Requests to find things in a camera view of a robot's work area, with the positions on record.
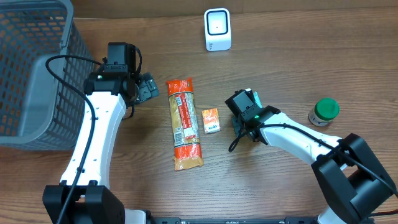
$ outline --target wood grain surface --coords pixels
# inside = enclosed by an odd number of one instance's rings
[[[326,202],[304,162],[246,138],[228,153],[234,133],[224,100],[242,88],[310,128],[362,136],[398,183],[397,18],[398,8],[235,14],[233,46],[225,52],[205,50],[202,16],[77,21],[97,60],[108,42],[137,45],[142,71],[152,72],[160,90],[119,128],[112,192],[126,208],[158,217],[318,215]],[[187,77],[193,77],[205,165],[175,172],[165,81]],[[307,115],[323,97],[336,99],[341,112],[329,127],[316,128]],[[208,108],[218,108],[221,132],[204,134],[200,111]],[[0,222],[49,223],[42,192],[58,183],[71,154],[0,149]],[[378,211],[397,207],[391,197]]]
[[[75,17],[138,18],[199,16],[225,7],[231,13],[398,6],[396,0],[72,0]]]

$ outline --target pasta package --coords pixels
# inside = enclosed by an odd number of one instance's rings
[[[174,169],[203,166],[198,121],[193,104],[192,78],[169,80],[170,112],[174,137]]]

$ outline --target basket handle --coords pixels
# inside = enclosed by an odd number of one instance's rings
[[[65,9],[67,10],[67,18],[65,19],[65,27],[63,28],[63,34],[60,42],[60,48],[61,50],[64,49],[65,47],[68,46],[68,41],[70,37],[70,31],[72,29],[72,24],[73,24],[73,5],[70,2],[70,0],[1,0],[1,4],[20,4],[20,3],[26,3],[26,2],[43,2],[43,1],[48,1],[48,2],[54,2],[57,1],[59,3],[62,3],[65,6]]]

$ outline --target barcode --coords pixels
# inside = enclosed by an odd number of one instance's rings
[[[182,145],[182,133],[174,133],[174,146]]]
[[[176,97],[175,101],[177,102],[177,106],[182,106],[181,97]]]

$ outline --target basket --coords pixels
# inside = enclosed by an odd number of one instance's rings
[[[0,145],[66,150],[75,144],[85,102],[45,68],[61,54],[91,58],[69,0],[0,2]],[[60,58],[50,68],[83,91],[90,62]]]

